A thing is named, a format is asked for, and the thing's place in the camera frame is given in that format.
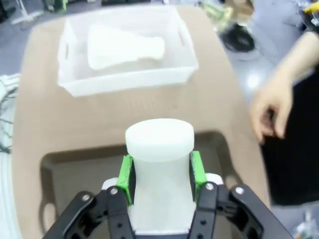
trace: white bottle-shaped object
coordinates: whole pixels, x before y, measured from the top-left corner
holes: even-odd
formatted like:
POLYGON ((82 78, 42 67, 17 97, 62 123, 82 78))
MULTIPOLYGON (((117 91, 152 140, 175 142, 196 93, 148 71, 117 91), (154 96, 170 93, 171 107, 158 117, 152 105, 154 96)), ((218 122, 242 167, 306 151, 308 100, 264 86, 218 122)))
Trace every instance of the white bottle-shaped object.
POLYGON ((165 42, 161 37, 139 36, 101 24, 89 29, 88 63, 94 70, 143 58, 160 60, 164 52, 165 42))
POLYGON ((195 203, 189 182, 193 127, 175 119, 152 119, 126 131, 134 158, 136 191, 130 219, 136 233, 187 233, 195 203))

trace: floor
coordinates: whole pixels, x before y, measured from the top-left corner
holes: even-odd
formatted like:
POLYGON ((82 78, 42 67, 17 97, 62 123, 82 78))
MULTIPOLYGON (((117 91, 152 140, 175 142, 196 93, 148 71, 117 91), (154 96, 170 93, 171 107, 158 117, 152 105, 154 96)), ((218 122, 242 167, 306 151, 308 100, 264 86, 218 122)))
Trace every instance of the floor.
MULTIPOLYGON (((41 0, 23 2, 29 13, 42 9, 41 0)), ((67 14, 97 9, 99 6, 99 0, 95 3, 79 2, 70 5, 67 14)), ((256 40, 256 50, 249 54, 227 51, 247 102, 251 101, 256 89, 266 82, 268 75, 301 35, 296 27, 300 21, 295 15, 296 11, 295 0, 255 0, 254 16, 248 26, 256 40)), ((17 10, 9 21, 0 24, 0 76, 20 72, 24 48, 32 27, 60 15, 45 12, 35 22, 12 26, 10 22, 19 16, 17 10)), ((274 207, 273 210, 283 224, 292 229, 303 220, 305 208, 312 208, 314 214, 319 215, 319 206, 316 205, 274 207)))

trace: white plastic bin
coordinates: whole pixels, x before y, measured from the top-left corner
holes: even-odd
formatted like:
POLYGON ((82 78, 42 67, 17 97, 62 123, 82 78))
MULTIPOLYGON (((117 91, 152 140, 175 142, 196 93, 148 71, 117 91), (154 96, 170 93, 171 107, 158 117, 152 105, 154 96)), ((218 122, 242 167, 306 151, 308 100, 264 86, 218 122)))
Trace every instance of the white plastic bin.
POLYGON ((115 7, 67 18, 58 51, 58 85, 73 96, 185 83, 198 68, 188 29, 174 6, 115 7), (162 60, 143 59, 95 71, 89 67, 90 26, 105 24, 165 41, 162 60))

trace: cable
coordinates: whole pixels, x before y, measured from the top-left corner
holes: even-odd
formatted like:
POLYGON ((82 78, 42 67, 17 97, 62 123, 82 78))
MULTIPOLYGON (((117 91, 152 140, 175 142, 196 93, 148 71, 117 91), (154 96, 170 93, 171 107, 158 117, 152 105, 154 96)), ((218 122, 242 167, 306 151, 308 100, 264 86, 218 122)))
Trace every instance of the cable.
MULTIPOLYGON (((0 80, 1 84, 4 85, 5 89, 6 88, 6 85, 3 83, 2 80, 0 80)), ((12 138, 12 135, 11 135, 11 132, 7 132, 3 126, 3 123, 9 123, 9 124, 13 124, 13 122, 11 121, 8 121, 6 119, 2 119, 1 117, 3 116, 3 114, 6 112, 6 110, 8 109, 8 101, 10 99, 14 99, 15 98, 15 94, 18 90, 18 87, 14 87, 10 90, 7 90, 6 94, 3 96, 3 98, 1 99, 0 101, 0 126, 1 126, 1 129, 3 130, 4 134, 9 137, 9 138, 12 138)), ((7 154, 10 154, 11 153, 11 145, 9 146, 5 146, 3 144, 3 142, 0 141, 0 152, 4 152, 4 153, 7 153, 7 154)))
MULTIPOLYGON (((255 30, 258 29, 260 32, 262 32, 264 34, 264 37, 268 38, 269 41, 271 41, 272 43, 275 42, 270 37, 270 35, 265 33, 267 31, 259 23, 257 23, 253 19, 252 19, 251 23, 253 24, 253 26, 250 26, 248 28, 254 28, 255 30)), ((276 64, 277 64, 273 59, 271 59, 271 57, 277 57, 278 56, 278 51, 279 50, 278 50, 277 46, 275 44, 273 44, 275 46, 275 48, 276 48, 274 51, 277 52, 277 54, 271 52, 271 50, 269 50, 269 49, 266 49, 265 47, 263 47, 263 44, 260 42, 260 39, 258 40, 258 38, 254 37, 247 30, 247 27, 245 27, 245 26, 236 26, 236 24, 235 24, 228 30, 228 32, 226 32, 226 36, 224 36, 224 38, 223 38, 223 34, 220 34, 220 37, 221 37, 221 39, 222 39, 222 41, 223 41, 223 43, 225 45, 225 48, 227 50, 229 50, 230 52, 232 52, 232 53, 239 53, 239 55, 240 55, 240 53, 258 52, 258 55, 255 55, 254 57, 253 57, 254 54, 253 55, 250 54, 251 57, 249 59, 239 58, 239 59, 237 59, 238 61, 250 62, 250 61, 256 60, 260 56, 264 56, 265 59, 267 61, 269 61, 269 63, 272 64, 273 66, 276 66, 276 64), (243 34, 244 37, 246 37, 245 40, 247 40, 246 45, 245 44, 241 44, 241 42, 238 44, 238 37, 236 37, 236 36, 235 36, 236 39, 234 41, 232 41, 230 39, 230 37, 232 37, 233 35, 229 34, 229 31, 232 31, 232 30, 235 31, 235 34, 237 34, 236 31, 238 31, 238 32, 242 31, 241 34, 243 34)))
POLYGON ((225 47, 231 52, 249 52, 255 49, 255 41, 250 33, 242 26, 234 24, 221 34, 225 47))

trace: finger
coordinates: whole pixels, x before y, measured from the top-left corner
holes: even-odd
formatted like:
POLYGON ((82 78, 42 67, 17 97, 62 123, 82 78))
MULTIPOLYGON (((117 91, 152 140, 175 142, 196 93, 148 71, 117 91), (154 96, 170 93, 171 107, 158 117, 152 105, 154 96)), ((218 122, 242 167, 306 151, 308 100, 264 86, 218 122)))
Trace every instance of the finger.
POLYGON ((273 128, 271 128, 267 125, 264 125, 264 124, 261 125, 261 131, 262 131, 262 134, 265 136, 274 136, 274 134, 275 134, 273 128))
POLYGON ((261 130, 261 117, 263 115, 263 107, 259 105, 253 105, 251 107, 251 122, 255 135, 259 142, 263 141, 263 133, 261 130))
POLYGON ((261 141, 258 141, 261 145, 264 145, 264 143, 265 143, 265 139, 264 139, 264 137, 262 138, 262 140, 261 141))
POLYGON ((262 116, 261 123, 263 125, 265 125, 266 127, 268 127, 268 128, 273 128, 274 127, 272 122, 271 122, 271 120, 270 120, 270 118, 269 118, 269 116, 267 116, 267 115, 262 116))
POLYGON ((288 102, 280 107, 277 112, 275 121, 275 132, 279 138, 285 137, 285 130, 287 125, 288 116, 291 110, 291 102, 288 102))

